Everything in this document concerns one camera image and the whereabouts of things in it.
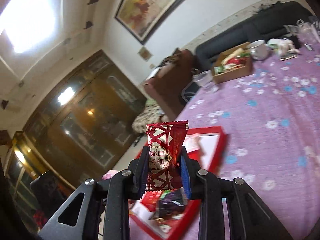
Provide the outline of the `person left hand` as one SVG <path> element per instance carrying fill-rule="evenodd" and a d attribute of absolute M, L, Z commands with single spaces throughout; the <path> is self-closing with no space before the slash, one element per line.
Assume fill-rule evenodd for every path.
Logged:
<path fill-rule="evenodd" d="M 119 171 L 117 170 L 109 170 L 107 171 L 103 176 L 102 180 L 108 180 L 111 179 L 115 174 L 117 174 Z"/>

